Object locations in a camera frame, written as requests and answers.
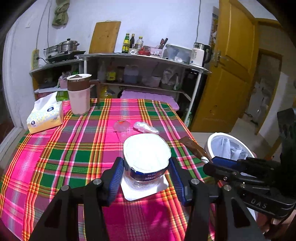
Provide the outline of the blue white yogurt cup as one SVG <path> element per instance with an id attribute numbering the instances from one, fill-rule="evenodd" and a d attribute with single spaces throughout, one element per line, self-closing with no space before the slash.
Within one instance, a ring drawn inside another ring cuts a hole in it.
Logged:
<path id="1" fill-rule="evenodd" d="M 125 199 L 135 201 L 167 189 L 165 172 L 170 157 L 170 147 L 155 133 L 128 137 L 123 143 L 125 170 L 121 180 Z"/>

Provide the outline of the translucent trash bag liner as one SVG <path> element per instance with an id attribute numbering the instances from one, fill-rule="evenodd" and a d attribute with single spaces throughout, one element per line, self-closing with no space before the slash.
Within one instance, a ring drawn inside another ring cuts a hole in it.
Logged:
<path id="1" fill-rule="evenodd" d="M 211 149 L 214 157 L 222 157 L 237 161 L 239 159 L 246 159 L 252 157 L 250 152 L 238 144 L 234 139 L 224 136 L 214 137 L 211 141 Z"/>

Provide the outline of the white round trash bin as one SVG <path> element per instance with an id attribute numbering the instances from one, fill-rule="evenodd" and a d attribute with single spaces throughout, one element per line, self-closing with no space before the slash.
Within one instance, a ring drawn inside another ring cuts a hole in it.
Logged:
<path id="1" fill-rule="evenodd" d="M 243 142 L 227 133 L 211 134 L 204 149 L 210 158 L 217 156 L 237 161 L 256 157 Z"/>

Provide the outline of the yellow wooden door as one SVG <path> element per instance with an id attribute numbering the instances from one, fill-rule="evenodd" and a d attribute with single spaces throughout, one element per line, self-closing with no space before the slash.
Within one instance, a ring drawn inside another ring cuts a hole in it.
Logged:
<path id="1" fill-rule="evenodd" d="M 258 23 L 239 1 L 220 1 L 211 74 L 190 130 L 232 131 L 251 95 L 259 47 Z"/>

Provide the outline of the pink plaid tablecloth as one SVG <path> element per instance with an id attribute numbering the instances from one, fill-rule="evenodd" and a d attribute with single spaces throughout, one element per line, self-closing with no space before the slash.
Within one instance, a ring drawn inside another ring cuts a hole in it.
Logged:
<path id="1" fill-rule="evenodd" d="M 48 204 L 63 186 L 81 187 L 102 175 L 123 154 L 123 143 L 114 123 L 144 121 L 159 130 L 171 154 L 191 176 L 213 184 L 202 162 L 179 139 L 190 137 L 173 108 L 164 102 L 144 99 L 91 100 L 90 111 L 75 116 L 63 102 L 62 125 L 41 132 L 25 133 L 10 165 L 1 177 L 1 221 L 20 240 L 28 240 Z M 174 187 L 138 201 L 125 200 L 118 192 L 103 209 L 111 240 L 183 240 L 187 210 Z"/>

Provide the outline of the pink lidded storage box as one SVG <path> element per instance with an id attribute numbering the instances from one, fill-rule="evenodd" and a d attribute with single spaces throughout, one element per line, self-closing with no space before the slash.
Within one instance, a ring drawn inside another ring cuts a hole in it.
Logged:
<path id="1" fill-rule="evenodd" d="M 161 101 L 169 104 L 175 111 L 179 110 L 179 105 L 174 100 L 172 96 L 157 94 L 157 93 L 148 93 L 148 92 L 139 92 L 139 91 L 131 91 L 124 90 L 121 94 L 122 99 L 147 99 L 154 101 Z"/>

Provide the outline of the white electric kettle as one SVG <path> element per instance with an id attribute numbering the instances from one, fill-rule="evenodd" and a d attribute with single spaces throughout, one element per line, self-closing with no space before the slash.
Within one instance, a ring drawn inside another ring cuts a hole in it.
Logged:
<path id="1" fill-rule="evenodd" d="M 212 47 L 202 43 L 195 42 L 192 49 L 189 64 L 204 67 L 209 63 L 212 57 Z"/>

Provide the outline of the clear plastic container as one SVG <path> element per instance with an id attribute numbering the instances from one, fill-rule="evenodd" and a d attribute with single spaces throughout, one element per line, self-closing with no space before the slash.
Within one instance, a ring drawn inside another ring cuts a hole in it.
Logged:
<path id="1" fill-rule="evenodd" d="M 166 48 L 163 52 L 163 58 L 175 62 L 189 64 L 191 54 L 192 49 L 190 48 L 185 48 L 174 44 L 166 44 Z"/>

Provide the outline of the pink utensil holder box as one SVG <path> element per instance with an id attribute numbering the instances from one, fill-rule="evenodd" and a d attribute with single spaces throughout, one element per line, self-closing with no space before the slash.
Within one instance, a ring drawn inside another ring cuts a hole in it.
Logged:
<path id="1" fill-rule="evenodd" d="M 156 58 L 162 58 L 163 57 L 163 49 L 159 49 L 156 47 L 150 47 L 150 56 L 156 57 Z"/>

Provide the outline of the yellow label bottle on shelf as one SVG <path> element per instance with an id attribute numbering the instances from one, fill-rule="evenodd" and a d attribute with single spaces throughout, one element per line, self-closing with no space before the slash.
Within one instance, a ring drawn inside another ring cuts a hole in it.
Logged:
<path id="1" fill-rule="evenodd" d="M 106 81 L 108 83 L 114 83 L 116 81 L 116 69 L 112 62 L 107 68 Z"/>

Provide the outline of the dark soy sauce bottle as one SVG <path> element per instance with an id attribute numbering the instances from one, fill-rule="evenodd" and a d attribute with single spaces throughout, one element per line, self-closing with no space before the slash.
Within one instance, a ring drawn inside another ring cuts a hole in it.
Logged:
<path id="1" fill-rule="evenodd" d="M 132 49 L 133 46 L 134 46 L 134 34 L 132 34 L 132 37 L 131 37 L 131 39 L 129 41 L 129 48 Z"/>

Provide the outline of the green sauce bottle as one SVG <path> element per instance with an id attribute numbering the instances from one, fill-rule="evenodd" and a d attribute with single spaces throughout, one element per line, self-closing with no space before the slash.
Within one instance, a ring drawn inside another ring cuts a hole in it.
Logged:
<path id="1" fill-rule="evenodd" d="M 125 39 L 123 41 L 123 45 L 122 45 L 122 53 L 128 53 L 130 48 L 130 34 L 126 33 Z"/>

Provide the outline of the black induction cooker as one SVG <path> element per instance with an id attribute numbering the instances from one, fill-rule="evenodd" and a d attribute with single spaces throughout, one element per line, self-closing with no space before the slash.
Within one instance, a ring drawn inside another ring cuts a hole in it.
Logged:
<path id="1" fill-rule="evenodd" d="M 84 54 L 85 51 L 66 51 L 63 53 L 58 53 L 55 56 L 49 56 L 46 61 L 49 63 L 57 63 L 57 62 L 62 62 L 62 61 L 67 61 L 67 60 L 73 60 L 75 59 L 76 55 L 81 55 Z"/>

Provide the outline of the yellow power strip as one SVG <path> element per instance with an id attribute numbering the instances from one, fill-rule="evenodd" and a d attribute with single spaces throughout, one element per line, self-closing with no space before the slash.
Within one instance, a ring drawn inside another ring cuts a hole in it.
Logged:
<path id="1" fill-rule="evenodd" d="M 39 67 L 39 49 L 34 49 L 31 55 L 31 69 L 37 69 Z"/>

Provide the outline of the green cloth hanging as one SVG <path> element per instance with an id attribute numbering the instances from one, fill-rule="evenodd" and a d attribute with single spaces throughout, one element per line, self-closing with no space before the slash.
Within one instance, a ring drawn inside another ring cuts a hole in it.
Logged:
<path id="1" fill-rule="evenodd" d="M 67 25 L 69 16 L 67 10 L 70 6 L 70 0 L 56 0 L 56 8 L 54 11 L 54 17 L 52 20 L 53 26 Z"/>

